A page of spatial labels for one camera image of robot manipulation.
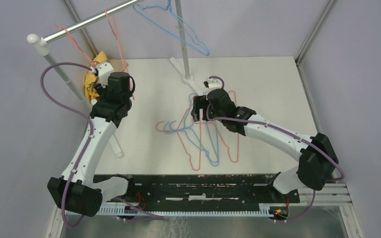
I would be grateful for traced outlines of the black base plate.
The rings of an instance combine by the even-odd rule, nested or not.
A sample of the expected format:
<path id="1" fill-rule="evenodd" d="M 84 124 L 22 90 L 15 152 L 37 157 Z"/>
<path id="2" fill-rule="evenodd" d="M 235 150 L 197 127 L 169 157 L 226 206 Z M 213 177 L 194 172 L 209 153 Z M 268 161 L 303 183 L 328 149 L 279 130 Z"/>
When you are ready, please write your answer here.
<path id="1" fill-rule="evenodd" d="M 148 212 L 246 212 L 259 204 L 300 203 L 297 190 L 282 195 L 272 187 L 273 174 L 123 175 L 121 198 L 142 202 Z"/>

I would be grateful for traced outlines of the white rack post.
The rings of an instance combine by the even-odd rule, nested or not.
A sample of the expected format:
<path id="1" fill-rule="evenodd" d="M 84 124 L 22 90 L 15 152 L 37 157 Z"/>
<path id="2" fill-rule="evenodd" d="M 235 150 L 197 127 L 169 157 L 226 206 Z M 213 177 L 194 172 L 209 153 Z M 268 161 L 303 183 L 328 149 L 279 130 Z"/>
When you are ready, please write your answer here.
<path id="1" fill-rule="evenodd" d="M 52 57 L 52 55 L 50 54 L 49 50 L 47 49 L 47 43 L 45 43 L 45 40 L 43 37 L 40 37 L 36 34 L 29 34 L 26 39 L 28 43 L 34 46 L 38 54 L 41 55 L 48 62 L 48 64 L 53 65 L 57 63 L 55 59 Z M 81 93 L 79 88 L 75 86 L 75 84 L 68 77 L 65 71 L 59 66 L 56 66 L 54 69 L 56 73 L 59 75 L 59 77 L 64 81 L 64 83 L 81 101 L 81 103 L 87 109 L 90 110 L 92 108 L 90 102 L 86 99 L 86 97 L 84 96 L 84 93 Z"/>
<path id="2" fill-rule="evenodd" d="M 183 65 L 184 65 L 184 72 L 185 72 L 184 81 L 189 82 L 193 80 L 193 77 L 190 73 L 189 56 L 188 56 L 188 49 L 186 45 L 186 34 L 185 34 L 182 6 L 181 6 L 180 0 L 175 0 L 175 8 L 176 8 L 176 15 L 178 16 L 179 36 L 181 39 L 182 58 L 183 58 Z"/>

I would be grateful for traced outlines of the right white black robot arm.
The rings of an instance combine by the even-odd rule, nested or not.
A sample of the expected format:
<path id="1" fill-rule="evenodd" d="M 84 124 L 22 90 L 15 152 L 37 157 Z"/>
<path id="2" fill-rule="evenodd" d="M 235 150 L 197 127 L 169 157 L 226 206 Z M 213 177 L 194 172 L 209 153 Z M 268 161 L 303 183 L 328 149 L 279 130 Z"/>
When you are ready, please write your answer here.
<path id="1" fill-rule="evenodd" d="M 265 142 L 298 162 L 269 182 L 266 194 L 272 202 L 280 202 L 299 188 L 322 190 L 338 168 L 338 159 L 326 135 L 309 136 L 271 123 L 252 109 L 236 106 L 224 89 L 194 96 L 191 115 L 194 121 L 219 121 L 230 132 Z"/>

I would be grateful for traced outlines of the yellow patterned cloth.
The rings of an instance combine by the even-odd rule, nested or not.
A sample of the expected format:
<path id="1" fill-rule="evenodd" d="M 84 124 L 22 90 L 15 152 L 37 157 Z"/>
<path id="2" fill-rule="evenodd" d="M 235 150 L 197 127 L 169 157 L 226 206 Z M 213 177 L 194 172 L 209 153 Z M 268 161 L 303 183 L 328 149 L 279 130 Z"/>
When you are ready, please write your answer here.
<path id="1" fill-rule="evenodd" d="M 108 59 L 105 52 L 101 51 L 93 60 L 93 63 L 95 65 L 106 61 Z M 85 76 L 84 80 L 84 94 L 85 97 L 88 99 L 88 101 L 91 101 L 92 99 L 97 99 L 99 97 L 96 90 L 93 88 L 93 86 L 97 83 L 97 76 L 94 74 L 88 72 Z"/>

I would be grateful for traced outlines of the beige cloth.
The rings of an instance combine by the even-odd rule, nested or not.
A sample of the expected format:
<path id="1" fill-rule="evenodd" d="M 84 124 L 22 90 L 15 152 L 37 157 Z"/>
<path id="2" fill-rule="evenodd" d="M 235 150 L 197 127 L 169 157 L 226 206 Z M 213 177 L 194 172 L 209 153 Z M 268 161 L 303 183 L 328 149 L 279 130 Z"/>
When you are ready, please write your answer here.
<path id="1" fill-rule="evenodd" d="M 114 71 L 128 73 L 128 63 L 127 63 L 126 60 L 122 60 L 122 59 L 110 59 L 109 63 L 114 68 Z"/>

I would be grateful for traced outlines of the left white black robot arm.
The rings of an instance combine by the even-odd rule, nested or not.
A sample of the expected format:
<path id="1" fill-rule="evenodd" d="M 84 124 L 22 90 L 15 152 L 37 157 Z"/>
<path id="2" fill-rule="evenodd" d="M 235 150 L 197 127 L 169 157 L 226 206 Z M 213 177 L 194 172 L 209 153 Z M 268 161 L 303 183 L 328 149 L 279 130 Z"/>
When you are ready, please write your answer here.
<path id="1" fill-rule="evenodd" d="M 126 72 L 112 72 L 106 86 L 96 85 L 99 99 L 89 116 L 92 124 L 71 163 L 59 178 L 51 177 L 47 184 L 58 208 L 93 217 L 102 203 L 116 196 L 125 202 L 135 198 L 136 188 L 125 178 L 93 181 L 103 151 L 132 107 L 134 90 L 134 79 Z"/>

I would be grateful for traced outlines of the left white rack post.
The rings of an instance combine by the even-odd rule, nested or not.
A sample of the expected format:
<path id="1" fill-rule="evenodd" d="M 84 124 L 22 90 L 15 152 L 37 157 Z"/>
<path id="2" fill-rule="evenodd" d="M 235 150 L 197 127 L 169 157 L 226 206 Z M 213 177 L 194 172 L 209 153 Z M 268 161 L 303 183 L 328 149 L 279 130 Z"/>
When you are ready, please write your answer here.
<path id="1" fill-rule="evenodd" d="M 52 57 L 52 55 L 50 54 L 49 50 L 47 49 L 47 43 L 45 43 L 45 40 L 43 37 L 40 37 L 36 34 L 29 34 L 26 39 L 28 43 L 34 46 L 38 54 L 41 55 L 48 62 L 48 64 L 53 65 L 57 63 L 55 59 Z M 90 102 L 86 99 L 86 97 L 84 96 L 84 93 L 81 93 L 79 88 L 75 86 L 75 84 L 68 77 L 65 71 L 59 66 L 56 66 L 54 69 L 56 73 L 59 75 L 59 77 L 64 81 L 64 83 L 81 101 L 81 103 L 87 109 L 90 110 L 92 108 Z"/>

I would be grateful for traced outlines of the silver horizontal rack rod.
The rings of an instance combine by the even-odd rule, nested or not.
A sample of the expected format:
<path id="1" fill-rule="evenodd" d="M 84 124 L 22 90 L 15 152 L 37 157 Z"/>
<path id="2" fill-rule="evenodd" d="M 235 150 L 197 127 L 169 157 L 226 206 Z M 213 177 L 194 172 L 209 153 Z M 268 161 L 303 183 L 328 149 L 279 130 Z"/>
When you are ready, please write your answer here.
<path id="1" fill-rule="evenodd" d="M 85 20 L 82 20 L 82 21 L 79 21 L 78 23 L 68 27 L 68 28 L 65 28 L 65 29 L 62 29 L 54 34 L 51 34 L 47 37 L 44 37 L 43 40 L 46 44 L 49 44 L 49 43 L 52 43 L 62 37 L 65 37 L 68 35 L 68 33 L 73 33 L 73 32 L 76 32 L 78 30 L 81 30 L 82 28 L 85 28 L 86 26 L 89 26 L 93 23 L 96 23 L 100 20 L 102 20 L 103 18 L 106 17 L 106 14 L 108 15 L 113 15 L 117 12 L 120 12 L 122 10 L 125 10 L 129 7 L 132 7 L 133 5 L 135 4 L 138 4 L 140 2 L 142 2 L 143 0 L 129 0 L 129 1 L 126 1 L 126 2 L 123 2 L 123 3 L 120 3 L 116 6 L 113 6 L 107 10 L 104 10 L 98 14 L 95 14 Z"/>

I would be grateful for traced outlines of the rear white rack post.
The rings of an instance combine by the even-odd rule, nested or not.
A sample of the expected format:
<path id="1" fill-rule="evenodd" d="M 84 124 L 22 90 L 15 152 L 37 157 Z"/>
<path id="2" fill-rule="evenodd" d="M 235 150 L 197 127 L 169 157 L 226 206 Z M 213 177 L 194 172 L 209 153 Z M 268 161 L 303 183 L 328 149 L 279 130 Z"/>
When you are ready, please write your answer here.
<path id="1" fill-rule="evenodd" d="M 185 34 L 182 6 L 181 6 L 180 0 L 175 0 L 175 8 L 176 8 L 176 15 L 178 16 L 179 36 L 181 39 L 182 58 L 183 58 L 183 65 L 184 65 L 184 72 L 185 72 L 184 81 L 189 82 L 193 80 L 193 77 L 190 73 L 189 56 L 188 56 L 188 49 L 186 45 L 186 34 Z"/>

